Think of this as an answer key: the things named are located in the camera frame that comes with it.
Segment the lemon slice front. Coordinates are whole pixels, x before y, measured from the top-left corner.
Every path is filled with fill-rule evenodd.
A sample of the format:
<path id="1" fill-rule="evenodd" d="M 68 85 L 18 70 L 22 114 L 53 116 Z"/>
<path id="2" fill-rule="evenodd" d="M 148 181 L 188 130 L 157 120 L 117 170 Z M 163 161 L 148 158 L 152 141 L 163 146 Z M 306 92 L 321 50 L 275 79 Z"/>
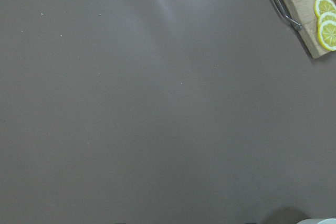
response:
<path id="1" fill-rule="evenodd" d="M 328 50 L 335 51 L 335 22 L 327 20 L 318 26 L 318 41 L 320 45 Z"/>

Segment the lemon slice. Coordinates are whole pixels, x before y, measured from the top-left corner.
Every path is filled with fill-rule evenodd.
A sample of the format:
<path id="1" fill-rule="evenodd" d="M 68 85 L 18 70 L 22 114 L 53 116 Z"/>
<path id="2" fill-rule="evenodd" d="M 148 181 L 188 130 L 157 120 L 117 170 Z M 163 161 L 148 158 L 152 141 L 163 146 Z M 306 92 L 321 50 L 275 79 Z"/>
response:
<path id="1" fill-rule="evenodd" d="M 327 12 L 335 14 L 335 9 L 335 3 L 332 0 L 315 0 L 314 2 L 314 13 L 318 18 Z"/>
<path id="2" fill-rule="evenodd" d="M 328 50 L 335 51 L 335 22 L 327 20 L 318 26 L 318 41 L 320 45 Z"/>

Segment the lemon slice middle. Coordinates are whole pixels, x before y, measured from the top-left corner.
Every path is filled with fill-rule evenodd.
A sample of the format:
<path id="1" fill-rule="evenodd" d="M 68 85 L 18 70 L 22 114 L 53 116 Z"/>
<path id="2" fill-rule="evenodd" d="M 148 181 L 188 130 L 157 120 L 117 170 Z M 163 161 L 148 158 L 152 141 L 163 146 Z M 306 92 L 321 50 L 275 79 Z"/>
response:
<path id="1" fill-rule="evenodd" d="M 335 3 L 332 0 L 315 0 L 314 2 L 314 13 L 318 18 L 327 12 L 335 14 L 335 9 Z"/>

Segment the white bowl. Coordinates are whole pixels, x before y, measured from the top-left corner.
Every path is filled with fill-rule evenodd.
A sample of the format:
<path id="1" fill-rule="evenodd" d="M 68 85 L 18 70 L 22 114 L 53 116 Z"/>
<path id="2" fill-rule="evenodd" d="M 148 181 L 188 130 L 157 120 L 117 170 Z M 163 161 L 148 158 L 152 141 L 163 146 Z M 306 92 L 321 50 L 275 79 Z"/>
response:
<path id="1" fill-rule="evenodd" d="M 336 218 L 305 219 L 297 224 L 336 224 Z"/>

